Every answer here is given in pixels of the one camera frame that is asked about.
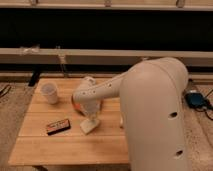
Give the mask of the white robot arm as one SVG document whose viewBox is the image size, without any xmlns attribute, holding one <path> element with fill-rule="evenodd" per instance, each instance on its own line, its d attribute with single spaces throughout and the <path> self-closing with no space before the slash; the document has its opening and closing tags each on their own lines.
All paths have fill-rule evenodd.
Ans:
<svg viewBox="0 0 213 171">
<path fill-rule="evenodd" d="M 188 71 L 176 58 L 142 61 L 98 85 L 79 88 L 76 103 L 118 97 L 131 171 L 191 171 L 182 93 Z"/>
</svg>

